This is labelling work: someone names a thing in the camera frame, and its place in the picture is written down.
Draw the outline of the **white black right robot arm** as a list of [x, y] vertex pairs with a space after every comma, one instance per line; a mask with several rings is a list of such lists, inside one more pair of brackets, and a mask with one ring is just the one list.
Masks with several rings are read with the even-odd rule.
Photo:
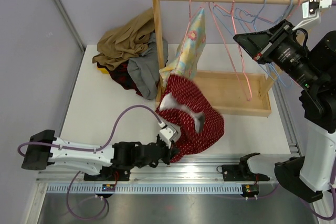
[[312, 203], [335, 188], [335, 31], [312, 50], [297, 40], [297, 29], [283, 20], [276, 26], [233, 37], [259, 64], [274, 63], [302, 87], [299, 100], [308, 121], [306, 154], [275, 164], [280, 185]]

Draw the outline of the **blue wire hanger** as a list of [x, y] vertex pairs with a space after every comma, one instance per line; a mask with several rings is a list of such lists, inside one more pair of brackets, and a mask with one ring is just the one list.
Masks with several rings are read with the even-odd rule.
[[[234, 17], [238, 18], [238, 22], [240, 26], [242, 27], [244, 32], [254, 32], [258, 31], [256, 22], [261, 21], [263, 23], [267, 23], [270, 25], [276, 25], [283, 19], [288, 19], [291, 16], [292, 9], [293, 9], [293, 0], [290, 0], [290, 4], [285, 8], [285, 10], [280, 14], [275, 20], [267, 19], [264, 17], [261, 17], [261, 13], [263, 12], [264, 8], [266, 7], [266, 0], [263, 0], [263, 4], [261, 9], [258, 11], [257, 14], [251, 14], [246, 10], [243, 10], [239, 7], [236, 7], [234, 11]], [[259, 65], [262, 70], [267, 74], [268, 77], [271, 78], [272, 81], [280, 81], [280, 83], [284, 87], [290, 87], [292, 85], [292, 81], [290, 80], [290, 83], [286, 85], [284, 81], [282, 80], [280, 73], [275, 68], [274, 63], [267, 63], [266, 66], [268, 67], [269, 71], [266, 70], [266, 67], [262, 67]]]
[[[219, 6], [218, 4], [214, 3], [213, 7], [210, 8], [210, 10], [213, 12], [215, 16], [215, 21], [219, 21], [224, 28], [233, 36], [234, 33], [237, 33], [236, 29], [236, 24], [235, 21], [238, 21], [240, 24], [241, 28], [243, 29], [244, 32], [254, 32], [258, 31], [257, 26], [256, 26], [256, 21], [261, 21], [266, 24], [273, 25], [276, 22], [272, 20], [268, 20], [264, 17], [261, 17], [260, 14], [264, 10], [266, 6], [266, 0], [263, 0], [263, 4], [261, 9], [258, 11], [257, 14], [252, 14], [248, 12], [247, 10], [241, 9], [239, 7], [234, 7], [234, 4], [232, 4], [230, 10], [226, 10], [222, 6]], [[232, 20], [232, 29], [228, 28], [224, 22], [219, 18], [219, 16], [215, 13], [215, 10], [217, 10], [223, 17], [230, 17]]]

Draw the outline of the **tan brown skirt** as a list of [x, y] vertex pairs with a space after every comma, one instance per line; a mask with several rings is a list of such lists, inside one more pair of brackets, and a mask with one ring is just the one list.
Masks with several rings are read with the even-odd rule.
[[120, 64], [148, 49], [154, 30], [153, 9], [149, 8], [128, 23], [105, 32], [97, 43], [98, 54], [92, 62], [114, 71]]

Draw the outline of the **grey skirt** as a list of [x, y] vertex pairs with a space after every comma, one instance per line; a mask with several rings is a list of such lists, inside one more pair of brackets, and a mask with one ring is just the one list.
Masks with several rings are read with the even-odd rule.
[[159, 62], [155, 32], [150, 34], [148, 49], [138, 57], [129, 59], [127, 71], [141, 95], [153, 100], [157, 95], [160, 81]]

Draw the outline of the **red white polka-dot skirt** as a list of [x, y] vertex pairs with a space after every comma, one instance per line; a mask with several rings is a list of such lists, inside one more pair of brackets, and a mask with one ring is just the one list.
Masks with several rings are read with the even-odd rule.
[[197, 133], [195, 121], [188, 113], [179, 109], [156, 108], [155, 111], [161, 118], [180, 127], [181, 136], [175, 143], [180, 151], [172, 158], [172, 163], [178, 162], [185, 155], [205, 151], [224, 135], [224, 118], [210, 105], [193, 81], [172, 74], [161, 97], [167, 94], [171, 94], [178, 103], [186, 105], [194, 113], [203, 112], [205, 115], [204, 127]]

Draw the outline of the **red black plaid skirt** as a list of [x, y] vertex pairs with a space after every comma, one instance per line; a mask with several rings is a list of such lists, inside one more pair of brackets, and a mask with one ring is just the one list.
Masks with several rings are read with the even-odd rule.
[[135, 90], [136, 94], [142, 96], [141, 92], [137, 88], [136, 84], [130, 77], [128, 73], [128, 62], [123, 62], [119, 66], [117, 66], [114, 70], [109, 70], [106, 66], [100, 65], [97, 63], [98, 68], [106, 68], [109, 72], [109, 76], [116, 83], [121, 85], [125, 90]]

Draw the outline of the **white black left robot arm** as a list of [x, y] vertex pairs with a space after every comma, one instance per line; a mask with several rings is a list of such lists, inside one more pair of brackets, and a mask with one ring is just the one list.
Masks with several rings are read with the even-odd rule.
[[168, 165], [180, 151], [174, 141], [165, 141], [160, 134], [149, 144], [119, 142], [102, 147], [66, 141], [55, 137], [53, 130], [31, 136], [23, 146], [18, 147], [24, 158], [22, 169], [40, 171], [57, 166], [83, 172], [88, 181], [114, 180], [133, 168], [156, 168], [159, 162]]

